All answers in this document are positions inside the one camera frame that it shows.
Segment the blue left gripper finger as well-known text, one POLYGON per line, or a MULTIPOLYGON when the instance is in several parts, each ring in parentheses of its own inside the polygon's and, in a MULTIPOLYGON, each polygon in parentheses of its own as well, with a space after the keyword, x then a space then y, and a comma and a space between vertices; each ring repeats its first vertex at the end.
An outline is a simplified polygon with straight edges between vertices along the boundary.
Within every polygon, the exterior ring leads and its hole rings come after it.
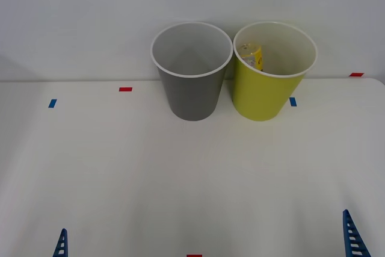
POLYGON ((63 228, 60 233, 53 257, 67 257, 67 230, 63 228))

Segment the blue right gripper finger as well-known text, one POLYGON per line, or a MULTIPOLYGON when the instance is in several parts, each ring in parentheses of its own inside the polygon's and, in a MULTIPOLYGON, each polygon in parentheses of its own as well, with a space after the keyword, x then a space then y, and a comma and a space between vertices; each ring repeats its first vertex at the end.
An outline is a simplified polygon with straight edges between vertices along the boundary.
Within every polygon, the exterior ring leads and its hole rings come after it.
POLYGON ((371 257, 347 209, 343 211, 342 225, 345 256, 371 257))

